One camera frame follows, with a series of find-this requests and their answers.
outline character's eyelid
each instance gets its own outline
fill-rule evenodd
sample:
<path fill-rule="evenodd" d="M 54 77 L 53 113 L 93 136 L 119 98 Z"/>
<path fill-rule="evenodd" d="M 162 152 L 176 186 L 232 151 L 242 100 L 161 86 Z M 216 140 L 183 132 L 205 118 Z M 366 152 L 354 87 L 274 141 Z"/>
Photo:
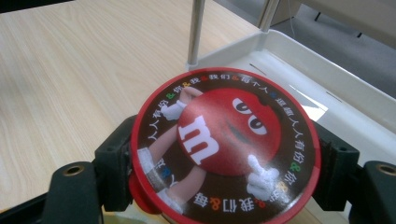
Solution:
<path fill-rule="evenodd" d="M 247 125 L 251 131 L 259 135 L 267 134 L 267 129 L 265 128 L 264 124 L 257 119 L 256 116 L 252 115 L 247 121 Z"/>
<path fill-rule="evenodd" d="M 251 114 L 251 110 L 239 98 L 233 99 L 233 108 L 241 114 Z"/>

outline round tin lid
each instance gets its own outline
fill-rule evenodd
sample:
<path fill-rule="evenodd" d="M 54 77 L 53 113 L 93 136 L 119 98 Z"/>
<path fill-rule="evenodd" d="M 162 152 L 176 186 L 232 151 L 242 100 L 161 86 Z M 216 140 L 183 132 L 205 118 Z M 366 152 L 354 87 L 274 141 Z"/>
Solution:
<path fill-rule="evenodd" d="M 317 134 L 297 101 L 232 68 L 162 85 L 136 117 L 131 149 L 136 202 L 179 223 L 285 222 L 320 169 Z"/>

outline gray carpet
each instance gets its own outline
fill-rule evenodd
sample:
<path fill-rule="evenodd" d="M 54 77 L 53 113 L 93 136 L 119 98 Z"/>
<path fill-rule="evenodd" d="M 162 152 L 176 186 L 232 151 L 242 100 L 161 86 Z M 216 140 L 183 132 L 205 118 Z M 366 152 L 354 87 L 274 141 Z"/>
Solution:
<path fill-rule="evenodd" d="M 255 18 L 260 15 L 262 5 L 260 0 L 251 0 L 253 7 L 244 4 L 245 1 L 217 0 L 221 5 L 238 14 L 245 20 L 255 24 Z M 384 93 L 396 98 L 396 49 L 388 47 L 372 38 L 362 35 L 360 31 L 335 21 L 302 5 L 296 16 L 272 26 L 298 42 L 345 68 L 350 73 L 370 83 Z"/>

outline light wood tabletop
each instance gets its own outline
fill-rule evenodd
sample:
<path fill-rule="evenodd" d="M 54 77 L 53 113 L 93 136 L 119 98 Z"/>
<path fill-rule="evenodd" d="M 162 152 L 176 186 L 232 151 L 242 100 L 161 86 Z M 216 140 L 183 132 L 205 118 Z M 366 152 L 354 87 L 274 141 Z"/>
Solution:
<path fill-rule="evenodd" d="M 58 168 L 92 161 L 185 72 L 191 9 L 186 0 L 80 0 L 0 14 L 0 210 L 46 192 Z M 257 31 L 206 1 L 200 54 Z M 318 222 L 307 210 L 293 222 L 307 220 Z"/>

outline metal pole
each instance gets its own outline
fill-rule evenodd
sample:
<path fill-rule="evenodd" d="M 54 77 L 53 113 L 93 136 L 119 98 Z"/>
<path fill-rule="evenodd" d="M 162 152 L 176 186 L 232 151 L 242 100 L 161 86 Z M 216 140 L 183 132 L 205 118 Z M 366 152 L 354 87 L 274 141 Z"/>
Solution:
<path fill-rule="evenodd" d="M 257 25 L 263 32 L 268 32 L 271 21 L 275 15 L 279 0 L 266 0 L 260 15 L 259 24 Z"/>
<path fill-rule="evenodd" d="M 189 56 L 187 63 L 197 64 L 199 40 L 201 36 L 202 18 L 204 16 L 205 0 L 194 0 L 191 15 Z"/>

